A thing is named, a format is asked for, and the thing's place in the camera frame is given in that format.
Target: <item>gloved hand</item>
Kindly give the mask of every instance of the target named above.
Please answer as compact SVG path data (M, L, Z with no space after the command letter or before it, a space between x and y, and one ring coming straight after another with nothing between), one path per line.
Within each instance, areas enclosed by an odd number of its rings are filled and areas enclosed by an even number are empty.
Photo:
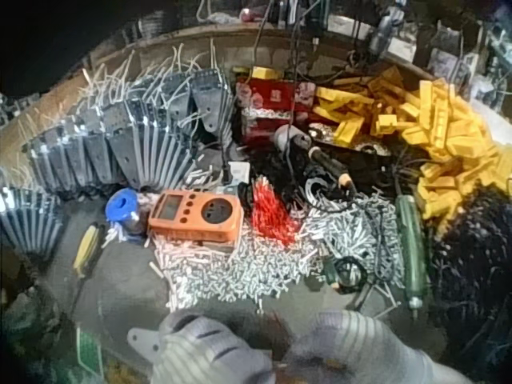
M431 384L432 361L379 320L325 312L286 354L286 373L312 383Z
M160 325L152 384L273 384L272 361L226 326L189 311Z

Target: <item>gray metal bracket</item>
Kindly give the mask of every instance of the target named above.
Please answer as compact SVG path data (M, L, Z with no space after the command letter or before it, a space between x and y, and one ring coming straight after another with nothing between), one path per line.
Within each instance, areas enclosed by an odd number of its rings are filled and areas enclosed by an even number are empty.
M200 70L190 80L192 97L205 130L212 134L218 132L218 120L222 107L222 80L218 70Z
M128 344L145 360L154 364L160 350L160 337L156 330L132 328L126 336Z

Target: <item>gray floor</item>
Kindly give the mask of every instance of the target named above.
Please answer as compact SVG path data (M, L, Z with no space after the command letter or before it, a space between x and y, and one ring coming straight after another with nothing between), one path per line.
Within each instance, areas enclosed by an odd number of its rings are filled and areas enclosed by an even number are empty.
M54 262L44 277L44 282L54 294L64 312L70 310L75 288L71 267L83 233L92 222L104 220L102 199L85 200L66 204L70 217L65 233L56 250ZM73 320L84 330L94 334L110 353L136 370L148 373L150 366L140 358L126 342L126 334L132 327L157 329L168 314L165 308L167 289L163 280L148 267L154 260L151 250L129 243L113 242L104 249L94 275L82 292ZM319 292L312 292L304 282L290 286L279 299L264 298L266 316L256 315L252 301L235 303L210 300L200 307L205 314L228 324L237 334L258 348L278 348L282 336L280 330L272 335L268 316L277 315L286 324L290 334L301 334L308 329L311 318L320 310L341 310L354 299L341 296L327 285ZM383 296L372 294L362 312L373 316L390 303ZM398 308L383 318L397 335L408 345L425 350L434 359L445 348L445 338L426 320L426 311L417 322L412 322L405 307Z

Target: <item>metal part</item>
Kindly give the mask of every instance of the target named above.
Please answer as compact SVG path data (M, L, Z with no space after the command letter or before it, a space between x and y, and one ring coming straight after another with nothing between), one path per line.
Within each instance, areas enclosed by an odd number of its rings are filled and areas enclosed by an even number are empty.
M309 201L337 213L313 208L298 236L311 236L325 243L336 259L356 258L369 272L371 281L388 278L392 284L403 287L403 260L394 206L378 194L369 198L360 194L354 202L332 202L319 192L313 193L315 183L325 185L326 182L321 179L306 182L304 193ZM375 223L379 217L380 228Z
M174 64L166 68L164 62L154 73L126 82L129 64L124 62L103 80L95 75L86 96L72 109L74 115L24 145L36 179L46 190L72 198L97 191L109 194L112 186L127 182L136 190L160 191L180 185L186 172L196 167L192 136L197 125L192 121L201 116L190 115L189 82L202 77L191 70L173 74ZM216 76L216 84L227 86L220 72L208 74ZM230 130L221 133L230 143Z
M219 132L218 125L220 115L222 115L222 98L224 92L229 92L226 88L228 81L224 74L217 69L202 70L195 73L190 80L192 97L198 108L199 115L202 116L202 122L205 130L216 136Z
M160 337L156 330L132 328L128 331L126 340L148 362L153 364L156 361L160 349Z
M405 0L396 0L394 6L388 6L378 27L373 31L368 53L370 63L376 62L391 44L393 32L403 23Z
M59 204L35 190L3 187L0 193L0 233L35 266L48 262L62 232Z

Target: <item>soldering iron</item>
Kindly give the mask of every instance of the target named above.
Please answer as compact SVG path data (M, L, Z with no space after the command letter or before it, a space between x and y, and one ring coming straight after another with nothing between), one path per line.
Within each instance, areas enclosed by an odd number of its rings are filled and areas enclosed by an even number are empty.
M287 151L305 154L309 160L319 164L337 180L339 186L347 188L353 194L356 193L348 167L331 158L319 147L313 146L311 137L299 128L287 124L280 127L274 134L274 144L283 154L286 154Z

